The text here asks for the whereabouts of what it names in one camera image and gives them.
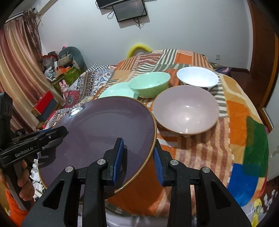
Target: pink bowl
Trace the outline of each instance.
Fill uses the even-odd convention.
[[[206,90],[182,85],[159,94],[153,103],[153,114],[167,130],[193,135],[205,132],[216,124],[219,106]]]

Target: human hand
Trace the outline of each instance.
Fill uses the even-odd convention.
[[[19,193],[20,198],[22,198],[24,201],[31,201],[33,200],[33,196],[35,194],[35,189],[29,179],[29,171],[26,169],[27,163],[25,160],[21,161],[22,165],[22,174],[20,178],[18,179],[18,186],[21,187],[21,191]],[[4,184],[6,189],[9,191],[9,185],[7,184],[5,180],[5,176],[0,170],[0,181]]]

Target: blue fabric patch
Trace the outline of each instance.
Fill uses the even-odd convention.
[[[243,173],[243,166],[234,164],[228,190],[242,207],[245,206],[255,193],[258,178]]]

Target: metal bolt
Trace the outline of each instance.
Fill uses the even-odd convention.
[[[208,168],[208,167],[203,167],[203,171],[204,171],[205,173],[209,173],[209,172],[210,172],[210,168]]]
[[[105,164],[105,160],[104,160],[104,159],[99,159],[99,160],[97,161],[97,163],[98,163],[99,165]]]
[[[175,160],[175,159],[171,160],[170,163],[171,163],[172,165],[178,165],[178,161]]]
[[[72,172],[73,169],[74,168],[72,166],[68,166],[68,167],[66,167],[65,171],[66,172]]]

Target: purple plate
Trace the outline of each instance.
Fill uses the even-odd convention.
[[[69,131],[56,148],[41,152],[39,174],[48,187],[67,166],[89,166],[112,149],[117,137],[124,140],[122,171],[114,187],[105,187],[109,198],[128,186],[149,161],[157,137],[156,121],[140,101],[106,97],[72,110],[56,125]]]

